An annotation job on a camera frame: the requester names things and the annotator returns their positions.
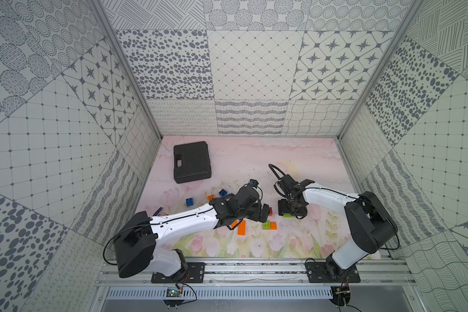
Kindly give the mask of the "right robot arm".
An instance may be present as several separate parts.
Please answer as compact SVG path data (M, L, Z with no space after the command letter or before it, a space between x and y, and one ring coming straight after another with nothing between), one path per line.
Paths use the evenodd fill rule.
M274 184L289 213L303 218L309 204L319 205L346 217L350 239L326 258L326 268L337 275L364 257L382 249L398 234L398 227L378 197L372 192L346 194L323 187L312 180Z

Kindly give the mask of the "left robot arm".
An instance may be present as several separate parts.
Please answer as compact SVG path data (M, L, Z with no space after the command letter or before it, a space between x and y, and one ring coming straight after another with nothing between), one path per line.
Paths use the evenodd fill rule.
M238 227L246 219L265 223L269 214L269 205L261 202L257 188L250 184L235 194L213 198L182 213L163 217L150 217L145 211L137 213L109 241L114 247L118 276L129 278L149 269L181 282L187 277L189 266L183 252L164 248L166 243L199 231L222 227L234 230L233 224Z

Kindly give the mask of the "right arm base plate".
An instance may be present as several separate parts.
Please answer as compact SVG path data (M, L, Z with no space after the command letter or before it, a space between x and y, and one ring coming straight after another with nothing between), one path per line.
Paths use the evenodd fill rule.
M308 259L304 263L309 283L360 283L356 265L348 269L324 261Z

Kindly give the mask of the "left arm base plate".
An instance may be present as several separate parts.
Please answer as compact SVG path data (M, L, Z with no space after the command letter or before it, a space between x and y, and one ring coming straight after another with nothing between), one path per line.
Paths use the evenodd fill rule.
M187 268L182 268L177 273L167 277L161 273L153 273L152 283L203 283L205 274L204 262L187 263Z

